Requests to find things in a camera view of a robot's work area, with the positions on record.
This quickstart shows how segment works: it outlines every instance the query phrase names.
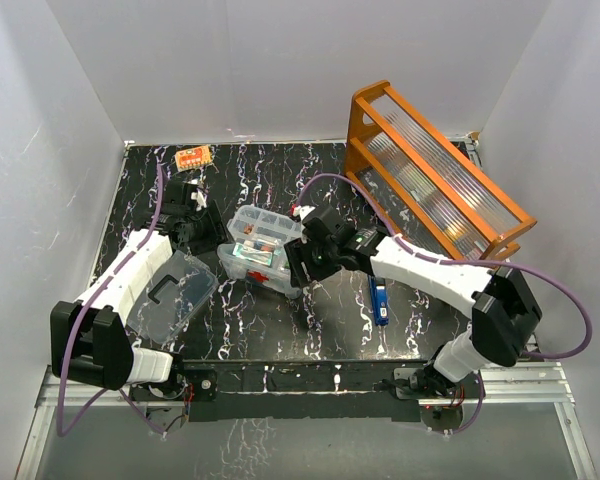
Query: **black marble table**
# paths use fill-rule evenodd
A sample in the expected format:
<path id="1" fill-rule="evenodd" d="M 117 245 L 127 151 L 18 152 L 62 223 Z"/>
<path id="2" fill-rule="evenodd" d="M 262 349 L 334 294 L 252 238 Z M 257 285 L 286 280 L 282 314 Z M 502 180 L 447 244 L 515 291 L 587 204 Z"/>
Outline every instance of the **black marble table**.
<path id="1" fill-rule="evenodd" d="M 126 153 L 100 249 L 100 275 L 122 249 L 129 232 L 155 207 L 156 162 L 176 174 L 174 154 L 189 145 L 137 146 Z M 342 143 L 246 144 L 211 147 L 213 164 L 184 178 L 202 177 L 209 198 L 224 221 L 241 205 L 253 204 L 287 214 L 299 189 L 320 172 L 343 171 Z M 364 200 L 338 180 L 323 180 L 310 192 L 311 202 L 329 202 L 358 226 L 376 223 Z M 400 218 L 408 233 L 421 228 L 407 211 Z M 186 359 L 428 359 L 439 345 L 466 328 L 467 319 L 450 306 L 397 282 L 388 283 L 387 327 L 376 327 L 370 310 L 367 276 L 341 271 L 297 300 L 277 292 L 229 280 L 215 252 L 200 255 L 220 282 L 204 308 L 179 336 L 151 345 Z"/>

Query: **plastic container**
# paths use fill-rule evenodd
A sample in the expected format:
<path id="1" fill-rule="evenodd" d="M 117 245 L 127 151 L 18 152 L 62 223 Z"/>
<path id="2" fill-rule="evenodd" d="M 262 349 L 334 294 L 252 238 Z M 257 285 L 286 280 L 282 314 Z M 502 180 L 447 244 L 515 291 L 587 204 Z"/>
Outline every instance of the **plastic container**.
<path id="1" fill-rule="evenodd" d="M 206 305 L 218 288 L 209 267 L 176 251 L 149 280 L 127 318 L 142 338 L 164 344 L 173 340 Z"/>
<path id="2" fill-rule="evenodd" d="M 302 294 L 291 286 L 291 272 L 284 244 L 300 238 L 302 225 L 284 215 L 244 205 L 227 223 L 235 243 L 218 247 L 218 257 L 229 278 L 284 293 Z"/>

